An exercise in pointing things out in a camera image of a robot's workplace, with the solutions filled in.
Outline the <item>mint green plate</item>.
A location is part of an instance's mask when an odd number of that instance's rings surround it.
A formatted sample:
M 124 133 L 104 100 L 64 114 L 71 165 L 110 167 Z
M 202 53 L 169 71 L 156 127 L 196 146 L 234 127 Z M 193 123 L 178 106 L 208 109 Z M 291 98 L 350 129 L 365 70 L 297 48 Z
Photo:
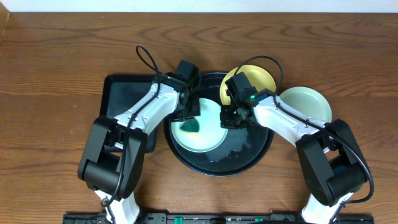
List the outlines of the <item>mint green plate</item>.
M 282 92 L 283 102 L 299 112 L 326 122 L 332 121 L 332 110 L 326 98 L 314 89 L 296 86 Z
M 225 139 L 228 130 L 220 123 L 221 106 L 215 101 L 200 98 L 200 115 L 196 118 L 200 124 L 198 133 L 186 133 L 179 130 L 183 121 L 171 122 L 171 132 L 177 143 L 191 152 L 208 152 L 218 147 Z

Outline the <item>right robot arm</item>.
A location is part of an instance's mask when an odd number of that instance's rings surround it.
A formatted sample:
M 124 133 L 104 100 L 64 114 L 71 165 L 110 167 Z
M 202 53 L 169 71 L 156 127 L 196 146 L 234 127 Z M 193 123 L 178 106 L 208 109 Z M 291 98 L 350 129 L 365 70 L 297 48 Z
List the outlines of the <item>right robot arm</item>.
M 301 211 L 307 223 L 335 223 L 351 196 L 373 178 L 349 125 L 309 117 L 287 105 L 273 91 L 254 87 L 225 90 L 230 98 L 221 107 L 226 128 L 262 126 L 296 147 L 311 193 Z

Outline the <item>green yellow sponge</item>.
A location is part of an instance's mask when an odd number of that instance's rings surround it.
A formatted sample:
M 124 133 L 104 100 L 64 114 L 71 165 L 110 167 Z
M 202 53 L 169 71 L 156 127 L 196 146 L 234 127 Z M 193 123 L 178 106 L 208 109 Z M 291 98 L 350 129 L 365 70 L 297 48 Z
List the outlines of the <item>green yellow sponge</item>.
M 198 133 L 200 124 L 196 118 L 188 119 L 180 125 L 179 130 L 186 133 Z

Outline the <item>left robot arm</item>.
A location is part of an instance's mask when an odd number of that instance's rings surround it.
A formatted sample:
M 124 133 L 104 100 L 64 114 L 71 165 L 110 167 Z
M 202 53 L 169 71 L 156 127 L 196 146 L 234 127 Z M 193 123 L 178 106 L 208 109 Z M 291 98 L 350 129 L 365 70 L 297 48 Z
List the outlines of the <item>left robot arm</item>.
M 91 126 L 78 167 L 78 178 L 100 197 L 110 223 L 135 223 L 139 214 L 134 189 L 140 179 L 148 135 L 168 115 L 198 113 L 193 94 L 198 73 L 158 74 L 148 92 L 125 112 L 99 116 Z

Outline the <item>yellow plate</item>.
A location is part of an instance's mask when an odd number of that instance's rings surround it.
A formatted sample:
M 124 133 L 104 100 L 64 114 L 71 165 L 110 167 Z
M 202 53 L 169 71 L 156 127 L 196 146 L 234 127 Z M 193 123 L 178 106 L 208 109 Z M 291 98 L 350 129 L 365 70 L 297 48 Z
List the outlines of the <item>yellow plate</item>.
M 230 105 L 231 104 L 231 98 L 227 95 L 226 90 L 227 90 L 227 86 L 226 86 L 226 80 L 230 79 L 235 71 L 238 68 L 234 68 L 231 71 L 229 71 L 227 73 L 227 75 L 224 77 L 223 81 L 221 82 L 220 85 L 220 100 L 221 100 L 221 104 L 222 105 Z M 249 82 L 251 83 L 252 86 L 256 87 L 257 91 L 263 90 L 263 89 L 269 89 L 271 91 L 275 91 L 276 90 L 276 84 L 275 81 L 273 79 L 273 77 L 271 76 L 271 74 L 261 68 L 258 67 L 256 65 L 243 65 L 239 71 L 243 72 Z

